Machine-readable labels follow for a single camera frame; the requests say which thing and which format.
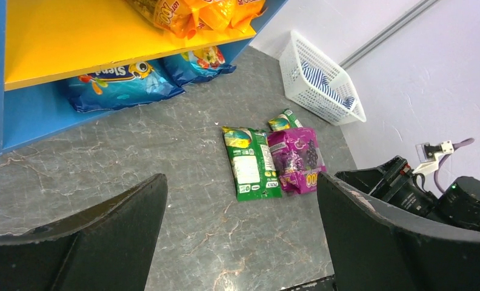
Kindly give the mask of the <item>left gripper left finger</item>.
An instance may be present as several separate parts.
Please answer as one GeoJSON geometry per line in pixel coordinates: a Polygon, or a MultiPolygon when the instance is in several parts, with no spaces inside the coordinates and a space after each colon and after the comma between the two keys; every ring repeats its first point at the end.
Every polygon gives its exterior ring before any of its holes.
{"type": "Polygon", "coordinates": [[[0,290],[144,290],[167,197],[158,173],[66,218],[0,236],[0,290]]]}

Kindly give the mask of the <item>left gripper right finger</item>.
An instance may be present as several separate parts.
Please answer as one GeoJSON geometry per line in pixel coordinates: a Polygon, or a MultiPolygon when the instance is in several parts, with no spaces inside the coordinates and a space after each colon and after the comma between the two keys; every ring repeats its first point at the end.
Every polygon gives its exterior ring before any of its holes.
{"type": "Polygon", "coordinates": [[[480,290],[480,232],[406,212],[325,172],[317,199],[338,290],[480,290]]]}

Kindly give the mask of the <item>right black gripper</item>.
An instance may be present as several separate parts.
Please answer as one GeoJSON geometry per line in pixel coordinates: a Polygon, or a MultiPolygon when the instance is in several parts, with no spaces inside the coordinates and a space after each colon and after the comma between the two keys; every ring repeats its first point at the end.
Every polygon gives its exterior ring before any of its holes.
{"type": "Polygon", "coordinates": [[[425,175],[414,173],[401,156],[372,168],[340,171],[335,178],[421,217],[426,217],[437,205],[437,197],[425,189],[425,175]]]}

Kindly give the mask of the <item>blue candy bag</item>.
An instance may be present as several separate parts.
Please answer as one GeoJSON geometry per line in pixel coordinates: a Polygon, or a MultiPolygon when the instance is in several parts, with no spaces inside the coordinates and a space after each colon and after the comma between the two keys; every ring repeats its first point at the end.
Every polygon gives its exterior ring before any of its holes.
{"type": "Polygon", "coordinates": [[[218,46],[167,56],[161,59],[161,64],[172,81],[180,87],[209,82],[236,70],[235,65],[226,62],[218,46]]]}
{"type": "Polygon", "coordinates": [[[157,60],[100,70],[64,79],[60,91],[78,112],[121,110],[185,93],[157,60]]]}

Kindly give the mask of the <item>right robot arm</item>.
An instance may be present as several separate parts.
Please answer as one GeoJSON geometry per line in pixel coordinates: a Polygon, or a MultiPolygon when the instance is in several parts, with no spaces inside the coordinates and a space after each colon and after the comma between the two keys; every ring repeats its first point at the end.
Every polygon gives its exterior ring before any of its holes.
{"type": "Polygon", "coordinates": [[[377,167],[341,171],[335,177],[414,215],[480,232],[480,180],[474,177],[456,178],[439,198],[425,190],[425,176],[414,174],[400,156],[377,167]]]}

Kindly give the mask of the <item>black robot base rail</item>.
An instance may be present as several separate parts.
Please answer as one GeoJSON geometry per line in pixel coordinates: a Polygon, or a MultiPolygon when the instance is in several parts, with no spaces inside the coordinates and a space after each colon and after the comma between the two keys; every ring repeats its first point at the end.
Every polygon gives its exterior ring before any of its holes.
{"type": "Polygon", "coordinates": [[[334,275],[326,276],[312,281],[298,284],[292,287],[286,287],[281,291],[337,291],[334,275]]]}

